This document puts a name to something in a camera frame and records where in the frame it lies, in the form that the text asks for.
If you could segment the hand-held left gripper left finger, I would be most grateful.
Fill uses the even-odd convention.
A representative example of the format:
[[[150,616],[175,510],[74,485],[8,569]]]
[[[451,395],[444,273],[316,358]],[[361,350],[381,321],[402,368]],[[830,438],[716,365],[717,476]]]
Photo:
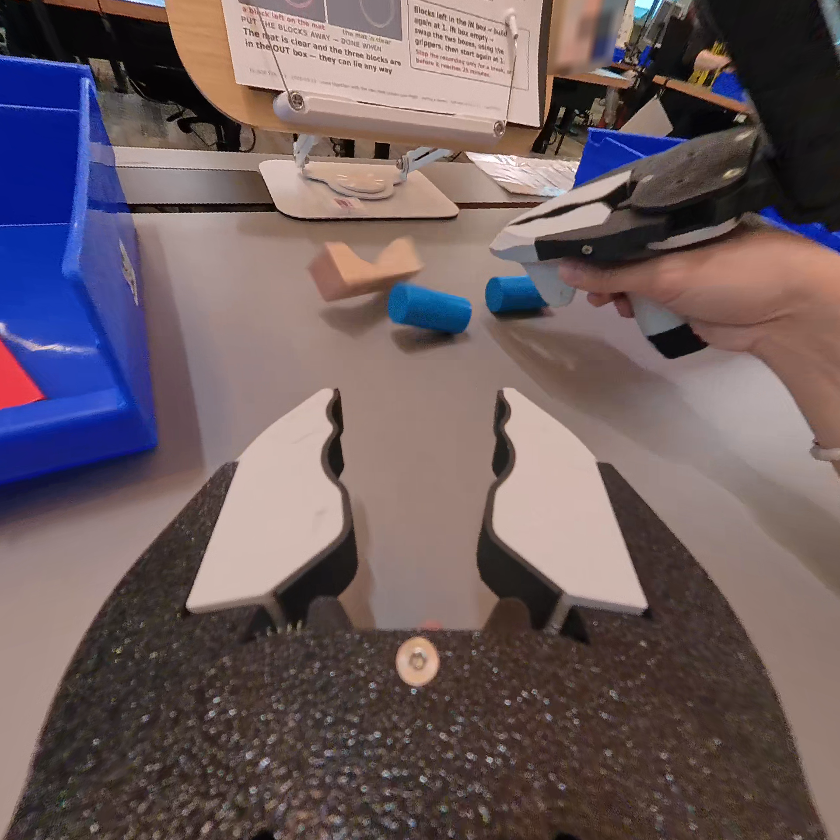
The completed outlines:
[[[316,392],[263,431],[236,461],[185,607],[259,606],[306,615],[344,592],[358,570],[342,483],[340,391]]]

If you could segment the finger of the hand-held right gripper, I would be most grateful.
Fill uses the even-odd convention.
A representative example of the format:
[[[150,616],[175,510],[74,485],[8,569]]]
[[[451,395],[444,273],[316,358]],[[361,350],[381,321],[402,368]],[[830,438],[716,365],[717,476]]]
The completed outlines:
[[[573,208],[566,207],[563,213],[555,215],[516,220],[499,232],[490,244],[490,252],[496,257],[511,261],[540,261],[536,249],[538,238],[599,227],[609,218],[612,211],[606,203],[591,203]]]
[[[630,182],[631,168],[620,168],[608,172],[591,182],[575,187],[573,190],[542,203],[518,217],[520,224],[543,218],[556,217],[571,210],[596,203],[606,203],[615,194],[624,195]]]

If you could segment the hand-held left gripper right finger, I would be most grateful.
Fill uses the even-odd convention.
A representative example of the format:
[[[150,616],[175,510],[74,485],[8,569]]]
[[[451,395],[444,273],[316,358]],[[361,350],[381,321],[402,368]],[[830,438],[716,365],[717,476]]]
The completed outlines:
[[[512,387],[497,393],[493,433],[480,579],[524,605],[534,629],[575,608],[643,616],[648,599],[588,447]]]

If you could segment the blue plastic bin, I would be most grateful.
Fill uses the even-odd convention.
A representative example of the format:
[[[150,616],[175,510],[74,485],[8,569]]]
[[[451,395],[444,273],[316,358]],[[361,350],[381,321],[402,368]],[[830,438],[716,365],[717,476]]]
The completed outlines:
[[[158,442],[140,248],[86,66],[1,61],[2,397],[9,485]]]
[[[625,133],[611,129],[591,129],[574,178],[574,187],[591,182],[623,165],[668,151],[684,142],[685,140],[678,138]],[[839,252],[839,233],[828,230],[823,224],[793,224],[772,207],[765,208],[760,215],[768,224]]]

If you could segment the blue cylinder block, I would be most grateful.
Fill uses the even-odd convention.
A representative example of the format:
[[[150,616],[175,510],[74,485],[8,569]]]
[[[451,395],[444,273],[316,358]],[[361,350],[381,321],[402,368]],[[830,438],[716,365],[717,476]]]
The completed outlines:
[[[487,309],[494,315],[537,312],[549,304],[528,275],[494,276],[485,287]]]
[[[469,299],[408,283],[397,283],[387,299],[394,324],[447,335],[467,330],[472,316]]]

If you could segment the natural wooden arch block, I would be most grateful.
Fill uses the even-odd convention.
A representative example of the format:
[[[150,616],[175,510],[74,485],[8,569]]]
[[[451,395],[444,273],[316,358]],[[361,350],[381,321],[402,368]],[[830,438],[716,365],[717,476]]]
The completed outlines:
[[[326,302],[359,298],[390,290],[425,268],[409,237],[397,238],[373,260],[359,257],[345,243],[328,242],[308,265],[308,273]]]

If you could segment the red plank block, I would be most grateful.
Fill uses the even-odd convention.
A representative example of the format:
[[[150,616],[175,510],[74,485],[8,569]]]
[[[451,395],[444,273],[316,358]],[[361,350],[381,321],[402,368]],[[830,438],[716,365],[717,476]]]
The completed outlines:
[[[37,384],[1,341],[1,410],[38,403],[44,398]]]

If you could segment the person's right hand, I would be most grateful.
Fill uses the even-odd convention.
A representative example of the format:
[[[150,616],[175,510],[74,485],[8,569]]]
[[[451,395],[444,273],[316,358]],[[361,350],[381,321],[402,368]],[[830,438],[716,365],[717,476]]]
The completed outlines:
[[[631,296],[686,320],[710,347],[766,364],[812,430],[815,456],[838,463],[839,257],[765,224],[697,248],[606,266],[569,259],[560,280],[592,306],[634,316]]]

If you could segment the printed paper leaflet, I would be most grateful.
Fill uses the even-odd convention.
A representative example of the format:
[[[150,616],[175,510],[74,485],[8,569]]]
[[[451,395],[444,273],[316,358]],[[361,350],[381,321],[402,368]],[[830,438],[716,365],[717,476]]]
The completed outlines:
[[[574,188],[578,160],[467,152],[466,157],[506,192],[554,198]]]

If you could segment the white document stand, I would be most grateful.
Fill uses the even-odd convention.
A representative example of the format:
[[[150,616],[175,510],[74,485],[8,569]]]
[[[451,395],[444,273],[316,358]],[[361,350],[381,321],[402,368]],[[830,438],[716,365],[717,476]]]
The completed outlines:
[[[417,171],[482,141],[495,144],[513,123],[273,93],[275,114],[297,127],[297,139],[293,161],[260,172],[276,208],[301,221],[455,217],[455,205]]]

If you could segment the background wooden desk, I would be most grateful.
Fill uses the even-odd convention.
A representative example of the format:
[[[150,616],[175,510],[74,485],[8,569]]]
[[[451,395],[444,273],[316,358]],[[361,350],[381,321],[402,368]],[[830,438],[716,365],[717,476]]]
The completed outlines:
[[[48,7],[168,25],[165,1],[44,1]]]

